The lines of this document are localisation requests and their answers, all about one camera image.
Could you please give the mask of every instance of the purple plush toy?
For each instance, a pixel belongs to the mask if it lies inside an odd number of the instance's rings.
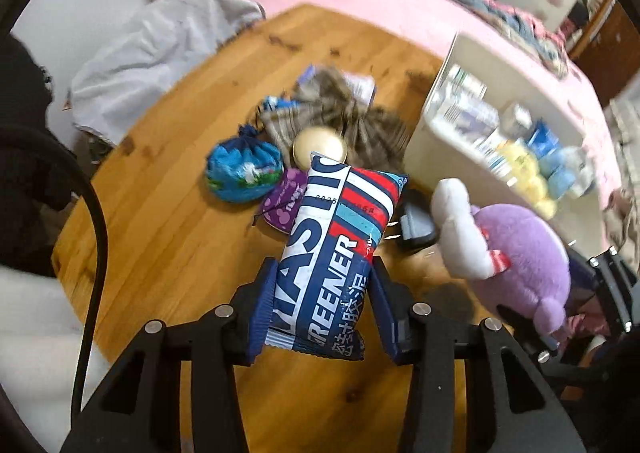
[[[481,209],[469,203],[459,179],[444,179],[431,200],[439,247],[453,277],[468,280],[478,300],[497,315],[507,306],[532,319],[540,335],[564,323],[571,278],[559,237],[533,211],[511,204]]]

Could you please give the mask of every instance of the pink bedsheet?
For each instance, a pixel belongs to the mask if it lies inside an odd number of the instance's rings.
[[[600,102],[589,79],[570,63],[569,77],[559,81],[540,63],[503,39],[484,23],[451,0],[254,0],[275,16],[298,4],[315,4],[365,20],[429,51],[447,55],[454,36],[464,32],[498,52],[527,75],[564,109],[584,134],[584,147],[597,170],[600,203],[621,185],[620,170]]]

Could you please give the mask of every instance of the purple pouch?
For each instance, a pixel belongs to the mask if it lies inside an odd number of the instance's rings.
[[[278,231],[289,235],[306,190],[306,173],[289,168],[282,181],[264,198],[258,213]]]

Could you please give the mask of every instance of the metal bolt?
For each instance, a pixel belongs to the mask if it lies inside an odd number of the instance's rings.
[[[154,319],[145,325],[147,334],[158,334],[162,330],[162,322]]]
[[[414,303],[413,311],[418,316],[428,316],[431,314],[431,306],[422,302]]]
[[[214,313],[219,318],[228,318],[234,313],[234,308],[231,305],[218,305]]]
[[[538,354],[538,362],[540,364],[546,363],[551,357],[551,353],[548,350],[543,350],[540,354]]]
[[[497,318],[487,318],[484,320],[484,326],[489,330],[496,332],[502,328],[502,322]]]

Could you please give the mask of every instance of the storage box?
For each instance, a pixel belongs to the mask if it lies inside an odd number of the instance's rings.
[[[518,204],[531,208],[523,197],[490,172],[484,162],[464,148],[449,144],[431,128],[430,121],[436,110],[431,108],[434,91],[454,64],[486,84],[484,101],[498,112],[513,102],[520,103],[530,110],[534,119],[545,120],[562,146],[582,146],[583,134],[553,99],[497,54],[476,40],[458,34],[427,96],[420,121],[406,149],[405,171],[412,180],[431,190],[443,178],[458,177],[465,183],[471,202],[480,207]],[[563,197],[558,202],[558,213],[549,223],[565,243],[575,241],[574,248],[584,256],[599,255],[606,248],[597,188],[577,200]]]

